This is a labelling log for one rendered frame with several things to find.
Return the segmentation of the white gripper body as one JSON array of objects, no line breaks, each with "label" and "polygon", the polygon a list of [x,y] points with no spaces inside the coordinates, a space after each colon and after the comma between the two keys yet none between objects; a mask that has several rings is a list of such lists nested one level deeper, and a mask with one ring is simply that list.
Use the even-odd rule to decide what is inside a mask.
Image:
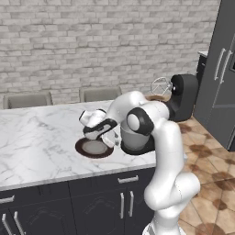
[{"label": "white gripper body", "polygon": [[119,144],[118,134],[114,130],[110,130],[102,135],[102,141],[107,147],[113,148],[115,145]]}]

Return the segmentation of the grey mixer bowl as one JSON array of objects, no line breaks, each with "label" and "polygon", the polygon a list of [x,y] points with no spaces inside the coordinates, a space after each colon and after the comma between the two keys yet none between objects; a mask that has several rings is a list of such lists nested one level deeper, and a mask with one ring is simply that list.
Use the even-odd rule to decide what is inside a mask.
[{"label": "grey mixer bowl", "polygon": [[120,135],[124,146],[132,151],[142,149],[150,138],[149,136],[133,132],[126,121],[122,121],[120,124]]}]

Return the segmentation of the black stand mixer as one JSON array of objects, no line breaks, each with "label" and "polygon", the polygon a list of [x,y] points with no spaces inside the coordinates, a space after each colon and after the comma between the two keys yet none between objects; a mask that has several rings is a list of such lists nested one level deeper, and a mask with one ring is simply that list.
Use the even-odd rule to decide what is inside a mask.
[{"label": "black stand mixer", "polygon": [[[192,74],[175,74],[171,82],[172,95],[171,98],[163,102],[170,111],[170,120],[174,122],[180,122],[188,120],[191,117],[193,106],[196,101],[196,94],[198,89],[198,81]],[[121,141],[121,149],[123,152],[130,155],[141,155],[150,151],[155,150],[154,138],[152,135],[149,136],[148,142],[145,146],[136,151],[127,149]]]}]

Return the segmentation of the dark brown round plate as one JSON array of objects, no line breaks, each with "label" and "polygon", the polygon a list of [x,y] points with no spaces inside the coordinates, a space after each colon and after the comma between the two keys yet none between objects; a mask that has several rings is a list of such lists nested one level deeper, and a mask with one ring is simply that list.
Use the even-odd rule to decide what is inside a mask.
[{"label": "dark brown round plate", "polygon": [[89,140],[87,138],[79,139],[75,143],[75,149],[83,156],[92,159],[106,158],[114,151],[114,148],[105,145],[101,139]]}]

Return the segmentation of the dark drawer front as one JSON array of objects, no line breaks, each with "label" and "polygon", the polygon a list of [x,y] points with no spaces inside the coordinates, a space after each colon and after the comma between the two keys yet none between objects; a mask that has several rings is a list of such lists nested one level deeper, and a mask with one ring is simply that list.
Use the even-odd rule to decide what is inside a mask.
[{"label": "dark drawer front", "polygon": [[70,190],[67,182],[30,186],[0,192],[0,199],[10,196],[15,197],[14,201],[0,204],[0,209],[50,201],[60,201],[64,205],[71,204]]},{"label": "dark drawer front", "polygon": [[[118,188],[127,185],[141,185],[148,183],[153,177],[155,169],[153,167],[146,169],[139,169],[135,171],[128,171],[122,173],[111,173],[106,175],[99,175],[84,179],[72,180],[69,182],[69,187],[72,191],[78,192],[79,190],[89,191],[96,189],[110,189]],[[118,178],[128,178],[138,175],[139,181],[126,184],[119,184]]]}]

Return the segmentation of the grey stool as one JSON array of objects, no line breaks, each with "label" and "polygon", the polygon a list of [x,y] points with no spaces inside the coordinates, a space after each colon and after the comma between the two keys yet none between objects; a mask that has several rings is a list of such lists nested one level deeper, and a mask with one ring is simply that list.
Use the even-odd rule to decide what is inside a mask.
[{"label": "grey stool", "polygon": [[3,98],[3,109],[52,105],[51,94],[47,91],[4,95]]},{"label": "grey stool", "polygon": [[119,87],[87,87],[80,89],[80,101],[93,102],[93,101],[104,101],[113,100],[121,95]]}]

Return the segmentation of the brown round board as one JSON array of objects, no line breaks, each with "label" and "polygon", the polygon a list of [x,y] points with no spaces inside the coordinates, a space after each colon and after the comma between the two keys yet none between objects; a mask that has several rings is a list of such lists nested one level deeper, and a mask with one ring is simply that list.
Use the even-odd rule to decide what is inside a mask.
[{"label": "brown round board", "polygon": [[145,95],[145,98],[148,101],[166,102],[171,98],[171,96],[170,95]]}]

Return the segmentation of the dark cupboard door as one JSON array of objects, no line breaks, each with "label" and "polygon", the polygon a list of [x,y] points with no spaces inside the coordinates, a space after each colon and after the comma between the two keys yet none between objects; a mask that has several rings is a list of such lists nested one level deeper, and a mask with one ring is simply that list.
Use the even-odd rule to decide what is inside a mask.
[{"label": "dark cupboard door", "polygon": [[124,235],[125,209],[123,219],[119,214],[125,188],[70,192],[77,235]]},{"label": "dark cupboard door", "polygon": [[0,210],[0,235],[14,235],[13,230],[7,222],[6,212],[4,210]]},{"label": "dark cupboard door", "polygon": [[[151,222],[154,211],[144,201],[144,186],[128,187],[125,194],[125,225],[124,235],[142,235],[145,227]],[[134,193],[133,215],[129,216],[129,191]]]},{"label": "dark cupboard door", "polygon": [[22,235],[76,235],[70,199],[9,208]]}]

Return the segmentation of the dark grey fridge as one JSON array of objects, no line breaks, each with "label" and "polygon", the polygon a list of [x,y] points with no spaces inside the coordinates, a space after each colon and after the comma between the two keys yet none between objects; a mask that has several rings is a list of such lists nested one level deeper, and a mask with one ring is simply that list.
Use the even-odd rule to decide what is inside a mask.
[{"label": "dark grey fridge", "polygon": [[194,118],[235,151],[235,0],[221,0]]}]

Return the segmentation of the dark cupboard run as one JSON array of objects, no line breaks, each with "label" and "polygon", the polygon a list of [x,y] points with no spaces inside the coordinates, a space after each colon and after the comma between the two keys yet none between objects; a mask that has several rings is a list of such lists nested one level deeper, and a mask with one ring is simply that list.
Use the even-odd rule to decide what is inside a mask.
[{"label": "dark cupboard run", "polygon": [[206,63],[207,63],[207,54],[208,51],[200,51],[199,53],[199,60],[198,60],[198,65],[196,68],[196,78],[198,80],[199,83],[201,83],[202,80],[202,76],[206,67]]}]

